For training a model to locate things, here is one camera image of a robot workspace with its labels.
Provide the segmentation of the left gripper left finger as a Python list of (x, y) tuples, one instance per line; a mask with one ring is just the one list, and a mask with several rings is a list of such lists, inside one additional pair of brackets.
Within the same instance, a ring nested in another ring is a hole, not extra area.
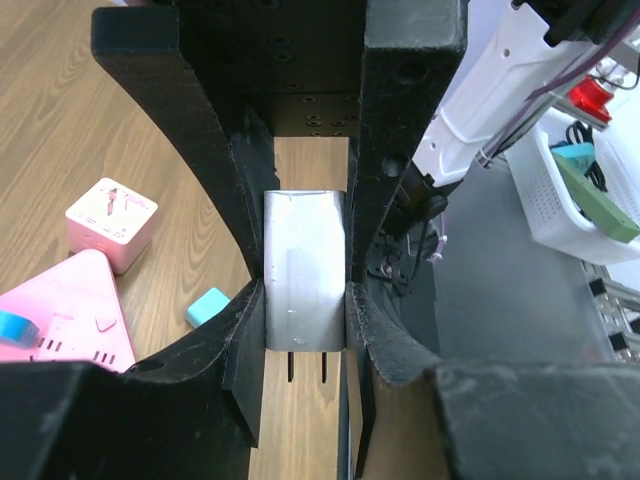
[(250, 281), (220, 314), (122, 374), (89, 362), (4, 365), (1, 475), (244, 479), (260, 428), (273, 137), (230, 64), (258, 44), (235, 9), (154, 5), (95, 10), (91, 50), (194, 173)]

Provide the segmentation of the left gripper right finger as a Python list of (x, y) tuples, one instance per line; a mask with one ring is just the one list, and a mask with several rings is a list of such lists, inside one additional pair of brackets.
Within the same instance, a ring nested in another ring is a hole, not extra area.
[(462, 338), (513, 349), (507, 360), (443, 360), (376, 304), (364, 277), (375, 238), (411, 158), (460, 65), (463, 1), (370, 1), (360, 113), (348, 181), (347, 372), (360, 393), (355, 474), (380, 479), (635, 479), (639, 371), (590, 362), (561, 336), (558, 288), (525, 266), (511, 236), (496, 261), (505, 298), (488, 317), (464, 314)]

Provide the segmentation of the teal small plug adapter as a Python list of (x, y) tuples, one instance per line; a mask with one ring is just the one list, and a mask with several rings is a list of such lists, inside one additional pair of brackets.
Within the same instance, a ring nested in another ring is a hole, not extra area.
[(206, 323), (220, 313), (230, 299), (219, 289), (213, 287), (195, 300), (186, 310), (186, 321), (194, 328)]

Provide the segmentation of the pink triangular power strip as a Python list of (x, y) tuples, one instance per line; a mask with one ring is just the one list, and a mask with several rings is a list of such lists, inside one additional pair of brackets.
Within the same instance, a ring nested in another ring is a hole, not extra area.
[(87, 360), (115, 372), (135, 363), (107, 257), (83, 250), (1, 295), (1, 311), (38, 334), (29, 346), (1, 343), (1, 361)]

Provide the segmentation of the white cube charger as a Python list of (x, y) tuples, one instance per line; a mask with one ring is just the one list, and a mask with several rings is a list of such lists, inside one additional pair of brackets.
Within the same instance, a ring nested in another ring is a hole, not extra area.
[(271, 190), (264, 194), (266, 347), (285, 352), (288, 379), (294, 354), (345, 348), (346, 233), (339, 190)]

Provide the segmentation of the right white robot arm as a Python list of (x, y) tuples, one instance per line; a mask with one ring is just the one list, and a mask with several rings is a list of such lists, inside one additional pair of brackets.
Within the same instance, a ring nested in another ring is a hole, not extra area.
[(488, 166), (639, 24), (636, 1), (509, 1), (484, 48), (473, 47), (435, 111), (382, 225), (404, 237), (428, 225), (473, 162)]

